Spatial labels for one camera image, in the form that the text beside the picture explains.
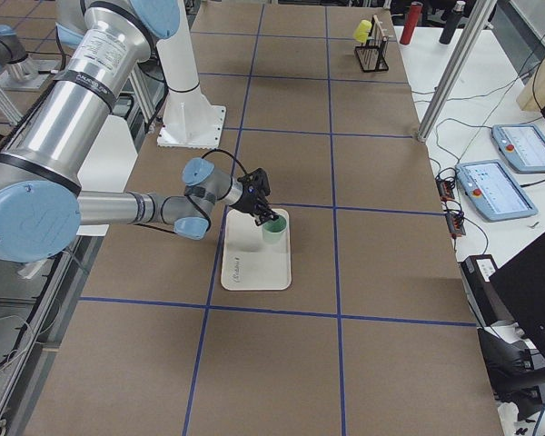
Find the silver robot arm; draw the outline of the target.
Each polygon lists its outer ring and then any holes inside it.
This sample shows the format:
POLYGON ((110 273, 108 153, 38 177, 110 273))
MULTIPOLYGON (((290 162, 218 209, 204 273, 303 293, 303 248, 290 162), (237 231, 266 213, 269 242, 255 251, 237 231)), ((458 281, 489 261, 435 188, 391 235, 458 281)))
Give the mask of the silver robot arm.
POLYGON ((263 169, 234 177, 207 157, 183 169, 182 195, 103 193, 78 173, 137 65, 158 55, 168 94, 161 146, 217 151, 225 110, 203 95, 181 1, 78 1, 69 32, 76 48, 30 129, 0 153, 0 260, 31 263, 61 252, 83 225, 163 223, 200 240, 218 202, 257 225, 278 214, 263 169))

